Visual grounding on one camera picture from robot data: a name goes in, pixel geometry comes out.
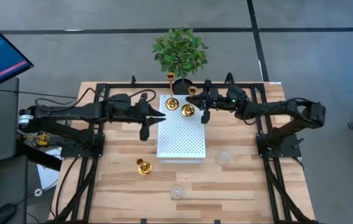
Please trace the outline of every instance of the gold candlestick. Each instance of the gold candlestick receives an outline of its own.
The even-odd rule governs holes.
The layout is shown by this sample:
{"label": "gold candlestick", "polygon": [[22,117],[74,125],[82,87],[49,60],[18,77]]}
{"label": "gold candlestick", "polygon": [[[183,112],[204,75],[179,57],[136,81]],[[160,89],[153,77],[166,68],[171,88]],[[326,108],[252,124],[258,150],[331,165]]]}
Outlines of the gold candlestick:
{"label": "gold candlestick", "polygon": [[[194,95],[196,93],[197,93],[197,88],[195,86],[189,87],[190,97],[194,97]],[[182,106],[182,114],[183,115],[192,116],[194,113],[195,113],[195,107],[192,104],[187,103],[187,104]]]}
{"label": "gold candlestick", "polygon": [[138,172],[141,175],[149,175],[152,172],[152,165],[148,162],[145,162],[143,158],[137,159]]}
{"label": "gold candlestick", "polygon": [[172,83],[174,81],[175,78],[175,74],[173,72],[168,72],[167,73],[167,79],[170,82],[170,87],[171,87],[171,98],[169,98],[166,102],[165,102],[165,106],[169,109],[169,110],[175,110],[178,108],[179,106],[179,102],[177,99],[175,99],[173,97],[173,90],[172,90]]}

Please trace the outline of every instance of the wooden table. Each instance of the wooden table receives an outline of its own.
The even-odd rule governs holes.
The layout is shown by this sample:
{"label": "wooden table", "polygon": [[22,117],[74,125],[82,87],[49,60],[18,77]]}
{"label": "wooden table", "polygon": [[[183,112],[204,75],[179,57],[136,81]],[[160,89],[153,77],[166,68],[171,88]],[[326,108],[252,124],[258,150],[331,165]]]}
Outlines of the wooden table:
{"label": "wooden table", "polygon": [[[94,88],[96,82],[83,82],[80,94]],[[285,99],[280,84],[264,83],[267,101]],[[113,88],[116,93],[132,94],[140,88]],[[150,104],[158,109],[159,95],[170,94],[166,88],[155,89],[157,97]],[[219,93],[226,94],[226,89]],[[80,105],[93,101],[88,93]],[[133,97],[136,102],[139,96]],[[288,116],[272,116],[273,126],[289,122]],[[74,128],[87,128],[82,121],[74,121]],[[139,140],[138,124],[113,123],[104,125],[106,143],[99,159],[91,206],[90,223],[271,223],[272,212],[265,178],[264,164],[255,142],[256,125],[247,126],[227,111],[211,111],[206,125],[206,156],[202,164],[161,164],[157,153],[157,125],[150,129],[147,141]],[[229,164],[221,167],[215,162],[218,152],[230,152]],[[138,173],[136,159],[144,158],[153,165],[148,176]],[[63,161],[60,180],[72,162]],[[293,159],[280,159],[287,192],[296,205],[314,218],[302,167]],[[76,190],[81,159],[71,169],[63,187],[60,210],[66,206]],[[182,200],[172,200],[170,188],[181,185],[185,190]],[[283,219],[280,196],[275,190],[278,211]],[[78,218],[83,216],[85,195],[82,196]],[[56,197],[52,203],[55,210]]]}

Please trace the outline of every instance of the green leaves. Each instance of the green leaves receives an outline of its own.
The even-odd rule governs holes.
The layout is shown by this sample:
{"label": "green leaves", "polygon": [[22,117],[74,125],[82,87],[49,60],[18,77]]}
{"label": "green leaves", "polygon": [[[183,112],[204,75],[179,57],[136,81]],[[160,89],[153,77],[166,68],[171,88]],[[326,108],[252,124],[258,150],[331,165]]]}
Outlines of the green leaves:
{"label": "green leaves", "polygon": [[154,59],[162,65],[162,72],[174,72],[176,77],[186,78],[195,74],[198,67],[204,70],[208,63],[207,53],[201,37],[195,37],[193,29],[170,29],[163,37],[156,38],[152,45]]}

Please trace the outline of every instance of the concrete floor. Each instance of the concrete floor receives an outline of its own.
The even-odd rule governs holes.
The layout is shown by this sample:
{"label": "concrete floor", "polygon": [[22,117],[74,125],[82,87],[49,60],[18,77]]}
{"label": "concrete floor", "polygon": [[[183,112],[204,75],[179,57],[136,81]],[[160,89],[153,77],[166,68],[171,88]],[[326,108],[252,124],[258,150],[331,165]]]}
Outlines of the concrete floor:
{"label": "concrete floor", "polygon": [[[260,28],[353,27],[353,1],[254,0]],[[0,0],[0,30],[251,27],[241,0]],[[151,53],[160,34],[7,35],[35,68],[20,75],[21,90],[76,96],[82,81],[163,80]],[[251,33],[203,33],[210,64],[194,80],[261,81]],[[316,219],[353,223],[353,32],[261,33],[271,82],[287,98],[327,108],[326,124],[300,133],[305,176]],[[20,107],[36,97],[20,96]],[[37,181],[37,174],[30,174]],[[49,192],[28,208],[48,217]]]}

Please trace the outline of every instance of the perforated metal panel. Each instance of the perforated metal panel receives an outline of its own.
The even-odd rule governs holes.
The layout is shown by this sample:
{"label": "perforated metal panel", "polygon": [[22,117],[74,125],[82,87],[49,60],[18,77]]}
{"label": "perforated metal panel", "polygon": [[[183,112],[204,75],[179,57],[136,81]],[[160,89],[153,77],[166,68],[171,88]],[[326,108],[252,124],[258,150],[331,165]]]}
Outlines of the perforated metal panel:
{"label": "perforated metal panel", "polygon": [[184,116],[182,106],[187,104],[187,95],[174,96],[179,107],[169,110],[165,102],[171,95],[160,95],[160,112],[166,120],[158,124],[157,157],[162,162],[201,163],[206,157],[204,125],[201,124],[203,112],[195,107],[193,116]]}

